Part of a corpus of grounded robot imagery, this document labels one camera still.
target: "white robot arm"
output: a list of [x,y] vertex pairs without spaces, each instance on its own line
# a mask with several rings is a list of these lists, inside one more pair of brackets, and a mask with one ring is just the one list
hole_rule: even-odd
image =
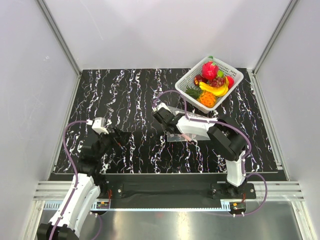
[[231,118],[205,118],[197,117],[196,120],[189,120],[182,113],[174,115],[170,109],[161,103],[153,109],[153,116],[161,123],[165,130],[171,134],[196,134],[210,138],[216,146],[216,150],[224,157],[228,183],[239,187],[246,179],[243,169],[243,156],[245,154],[246,141],[236,132],[216,123],[223,121],[226,124],[235,126]]

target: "white plastic basket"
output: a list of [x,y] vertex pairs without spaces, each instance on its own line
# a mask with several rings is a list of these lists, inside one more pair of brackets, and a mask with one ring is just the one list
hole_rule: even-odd
[[240,71],[217,58],[213,58],[213,61],[219,67],[219,70],[221,70],[225,76],[231,76],[234,79],[234,85],[229,89],[226,95],[217,98],[216,104],[212,108],[206,107],[196,99],[186,94],[185,91],[187,90],[187,87],[192,88],[195,86],[195,76],[202,73],[202,66],[209,61],[212,61],[212,59],[209,57],[205,57],[190,71],[188,71],[182,78],[180,78],[179,81],[175,83],[175,89],[178,90],[189,103],[191,103],[193,106],[195,106],[205,114],[215,110],[223,102],[223,100],[225,100],[229,96],[229,94],[238,86],[242,79],[244,79],[244,75]]

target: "gray wall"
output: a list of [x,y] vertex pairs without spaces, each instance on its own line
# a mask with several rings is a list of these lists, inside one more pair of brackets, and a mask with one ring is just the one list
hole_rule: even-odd
[[45,0],[80,68],[252,68],[290,0]]
[[35,0],[0,1],[0,239],[22,239],[76,75]]
[[320,236],[320,1],[298,3],[258,80],[292,180]]

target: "metal plate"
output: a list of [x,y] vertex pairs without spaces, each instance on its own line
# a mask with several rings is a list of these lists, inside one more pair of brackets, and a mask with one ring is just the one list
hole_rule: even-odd
[[[258,207],[248,202],[247,211]],[[54,211],[43,211],[47,223]],[[107,212],[96,240],[302,240],[289,202],[266,202],[257,213],[233,218],[229,213],[210,212]],[[99,220],[86,218],[81,240],[90,240],[99,230]]]

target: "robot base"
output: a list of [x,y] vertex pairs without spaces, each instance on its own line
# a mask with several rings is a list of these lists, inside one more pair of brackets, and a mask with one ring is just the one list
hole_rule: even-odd
[[252,183],[243,182],[239,187],[235,187],[229,183],[214,183],[211,184],[212,198],[221,199],[237,199],[242,200],[245,194],[245,199],[256,199],[255,186]]

